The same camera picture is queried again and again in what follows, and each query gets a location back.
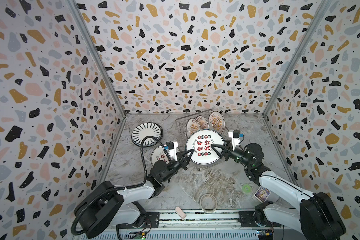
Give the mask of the red character plate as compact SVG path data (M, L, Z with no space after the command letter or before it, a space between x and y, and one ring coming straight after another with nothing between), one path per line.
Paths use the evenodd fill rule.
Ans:
M167 149L167 152L169 153L170 157L172 159L175 158L175 152L172 150L169 150L167 145L164 145L164 147ZM162 146L158 146L154 149L154 151L151 154L151 164L154 166L154 164L157 161L164 161L166 164L170 163L170 160L168 159L167 155L164 153L164 148Z
M199 130L193 133L185 144L185 150L194 150L191 161L198 165L209 165L220 159L212 144L223 145L223 137L213 130Z

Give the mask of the white striped plate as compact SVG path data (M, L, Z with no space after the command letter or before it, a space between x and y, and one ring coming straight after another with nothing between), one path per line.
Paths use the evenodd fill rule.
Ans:
M160 140L163 137L162 127L152 122L142 123L133 129L131 139L136 146L140 146L147 136L153 136Z

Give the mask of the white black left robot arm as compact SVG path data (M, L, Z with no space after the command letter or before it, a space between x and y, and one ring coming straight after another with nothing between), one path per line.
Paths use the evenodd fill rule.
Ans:
M169 163L155 162L143 183L129 186L115 186L110 181L101 183L74 209L72 235L85 234L91 239L111 225L141 226L147 212L139 201L158 196L165 188L164 182L169 182L179 169L187 169L194 153L194 150L182 151Z

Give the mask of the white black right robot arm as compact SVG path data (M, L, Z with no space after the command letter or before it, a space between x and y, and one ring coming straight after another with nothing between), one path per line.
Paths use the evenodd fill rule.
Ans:
M258 224L279 223L300 232L307 240L338 240L346 227L331 198L323 193L313 193L281 178L266 167L264 153L259 144L251 143L245 149L213 144L219 157L233 159L245 168L250 181L276 194L292 207L266 201L256 206Z

